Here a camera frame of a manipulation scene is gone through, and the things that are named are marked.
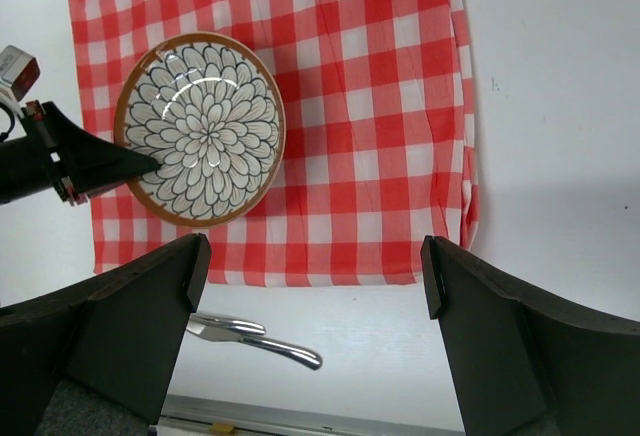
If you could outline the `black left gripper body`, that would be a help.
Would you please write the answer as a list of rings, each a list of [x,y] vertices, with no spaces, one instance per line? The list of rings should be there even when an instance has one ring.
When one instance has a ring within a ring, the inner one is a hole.
[[[1,143],[1,204],[54,189],[63,202],[86,203],[80,165],[69,148],[50,150],[27,136]]]

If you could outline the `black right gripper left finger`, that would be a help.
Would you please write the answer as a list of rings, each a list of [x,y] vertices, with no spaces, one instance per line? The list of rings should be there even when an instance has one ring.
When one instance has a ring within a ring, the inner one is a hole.
[[[207,278],[206,236],[1,310],[4,435],[145,435]]]

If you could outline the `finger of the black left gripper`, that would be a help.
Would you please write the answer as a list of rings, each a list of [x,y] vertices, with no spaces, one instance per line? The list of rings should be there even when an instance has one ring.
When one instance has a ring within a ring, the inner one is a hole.
[[[77,126],[51,101],[27,103],[27,137],[35,162],[55,189],[97,191],[152,173],[160,163]]]

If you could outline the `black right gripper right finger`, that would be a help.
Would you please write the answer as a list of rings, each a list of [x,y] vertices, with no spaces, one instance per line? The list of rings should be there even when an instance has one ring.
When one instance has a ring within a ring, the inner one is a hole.
[[[638,434],[638,322],[554,295],[443,237],[426,237],[421,259],[466,434]]]

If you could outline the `silver table knife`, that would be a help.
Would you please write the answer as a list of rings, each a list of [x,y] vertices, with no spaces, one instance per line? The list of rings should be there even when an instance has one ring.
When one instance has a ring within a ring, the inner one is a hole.
[[[210,342],[235,342],[286,357],[311,370],[319,370],[323,365],[322,357],[310,349],[295,346],[262,335],[220,329],[197,323],[188,323],[186,331],[200,339]]]

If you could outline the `silver fork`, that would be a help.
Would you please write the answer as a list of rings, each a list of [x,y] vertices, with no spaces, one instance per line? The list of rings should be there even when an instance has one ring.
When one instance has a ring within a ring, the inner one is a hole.
[[[252,335],[262,336],[266,334],[266,328],[263,325],[233,316],[193,313],[190,315],[189,322]]]

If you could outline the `patterned ceramic plate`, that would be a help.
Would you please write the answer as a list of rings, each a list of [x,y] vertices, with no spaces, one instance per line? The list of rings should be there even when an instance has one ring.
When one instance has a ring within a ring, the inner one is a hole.
[[[178,226],[226,224],[252,209],[283,159],[286,119],[274,77],[246,45],[175,36],[135,64],[116,105],[116,144],[159,167],[128,186]]]

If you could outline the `red white checkered cloth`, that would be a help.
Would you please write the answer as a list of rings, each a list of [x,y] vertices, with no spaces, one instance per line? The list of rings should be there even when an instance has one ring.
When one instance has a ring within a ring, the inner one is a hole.
[[[250,47],[286,112],[284,159],[245,216],[210,229],[214,284],[412,284],[428,235],[478,224],[463,0],[69,0],[85,127],[110,137],[137,60],[211,31]]]

